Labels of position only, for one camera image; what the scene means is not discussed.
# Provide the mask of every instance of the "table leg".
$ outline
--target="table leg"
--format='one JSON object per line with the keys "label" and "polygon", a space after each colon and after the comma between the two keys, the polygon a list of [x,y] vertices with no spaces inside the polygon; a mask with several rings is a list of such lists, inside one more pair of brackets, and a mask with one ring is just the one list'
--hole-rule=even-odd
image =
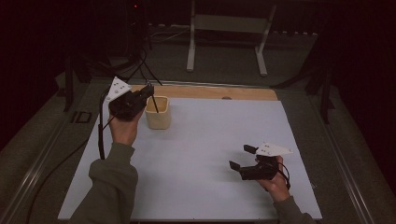
{"label": "table leg", "polygon": [[268,17],[268,22],[265,26],[264,32],[262,33],[262,42],[260,43],[259,46],[257,46],[255,48],[257,64],[259,65],[260,76],[262,76],[262,77],[266,77],[268,75],[267,68],[266,68],[265,62],[264,62],[264,58],[262,56],[262,50],[264,49],[265,42],[267,41],[268,35],[270,33],[271,24],[272,24],[275,12],[276,12],[276,6],[272,6],[270,15]]}
{"label": "table leg", "polygon": [[195,61],[195,0],[191,0],[191,24],[190,24],[190,47],[189,55],[187,58],[187,71],[192,72],[194,70]]}

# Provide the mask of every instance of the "white stand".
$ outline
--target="white stand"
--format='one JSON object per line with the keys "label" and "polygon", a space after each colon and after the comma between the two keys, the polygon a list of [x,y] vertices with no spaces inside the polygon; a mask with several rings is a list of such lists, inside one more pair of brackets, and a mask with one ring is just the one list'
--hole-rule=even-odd
{"label": "white stand", "polygon": [[267,40],[272,20],[276,12],[276,6],[272,6],[268,19],[262,18],[241,18],[195,14],[195,0],[191,0],[191,27],[190,27],[190,48],[187,59],[187,71],[194,70],[195,59],[195,29],[215,30],[215,31],[232,31],[262,34],[262,42],[255,48],[257,63],[259,65],[260,75],[266,77],[267,69],[265,67],[262,50]]}

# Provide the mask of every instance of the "table surface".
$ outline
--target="table surface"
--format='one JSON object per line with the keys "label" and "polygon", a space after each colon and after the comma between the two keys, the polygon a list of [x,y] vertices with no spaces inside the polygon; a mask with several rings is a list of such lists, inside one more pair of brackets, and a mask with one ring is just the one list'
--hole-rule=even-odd
{"label": "table surface", "polygon": [[[142,87],[133,86],[133,90]],[[242,181],[228,164],[230,160],[242,166],[253,165],[254,156],[244,152],[243,145],[258,147],[262,141],[293,150],[284,157],[292,176],[290,192],[302,210],[321,218],[299,149],[274,91],[156,86],[155,93],[170,98],[172,123],[168,130],[159,131],[147,127],[145,116],[139,122],[134,143],[137,150],[131,159],[139,173],[133,220],[276,219],[269,194],[255,181]],[[223,97],[232,100],[220,100]],[[104,131],[104,141],[108,154],[109,129]],[[88,192],[92,184],[89,166],[97,159],[94,129],[59,219],[69,219]]]}

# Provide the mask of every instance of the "metal rail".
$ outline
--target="metal rail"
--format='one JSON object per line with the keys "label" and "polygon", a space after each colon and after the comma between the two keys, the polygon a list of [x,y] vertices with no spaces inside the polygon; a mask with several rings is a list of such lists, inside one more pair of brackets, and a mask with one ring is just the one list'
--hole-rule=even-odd
{"label": "metal rail", "polygon": [[32,194],[35,184],[42,175],[49,154],[51,153],[53,146],[55,145],[59,135],[62,133],[64,126],[72,118],[70,111],[74,111],[81,100],[82,96],[79,96],[75,101],[75,104],[70,106],[69,112],[64,112],[57,125],[55,126],[52,134],[49,137],[46,145],[41,149],[39,155],[36,157],[34,163],[26,172],[20,186],[18,187],[16,193],[14,194],[11,202],[8,204],[5,212],[0,216],[1,224],[12,223],[13,219],[20,213],[24,204],[28,201],[30,195]]}
{"label": "metal rail", "polygon": [[332,147],[332,153],[336,160],[336,165],[338,170],[340,171],[340,175],[344,180],[344,184],[346,185],[346,190],[349,194],[349,197],[355,206],[355,210],[358,214],[359,219],[361,220],[362,224],[375,224],[373,217],[364,201],[361,190],[359,189],[358,184],[356,183],[355,179],[353,178],[352,173],[349,170],[347,162],[343,156],[340,146],[338,145],[333,131],[330,124],[324,123],[323,119],[321,118],[320,112],[315,106],[311,97],[308,97],[310,104],[314,108],[316,116],[327,135],[327,139]]}

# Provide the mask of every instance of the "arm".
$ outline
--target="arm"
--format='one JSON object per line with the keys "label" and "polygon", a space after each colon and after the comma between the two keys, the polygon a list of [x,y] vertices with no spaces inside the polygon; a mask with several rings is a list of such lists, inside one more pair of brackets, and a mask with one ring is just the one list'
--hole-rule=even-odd
{"label": "arm", "polygon": [[92,187],[69,223],[129,223],[134,209],[137,171],[130,164],[140,112],[132,121],[110,117],[112,148],[91,164]]}
{"label": "arm", "polygon": [[[278,156],[279,170],[283,170],[283,158]],[[258,180],[259,184],[271,195],[281,224],[316,224],[307,213],[302,213],[286,187],[286,180],[277,173],[272,180]]]}

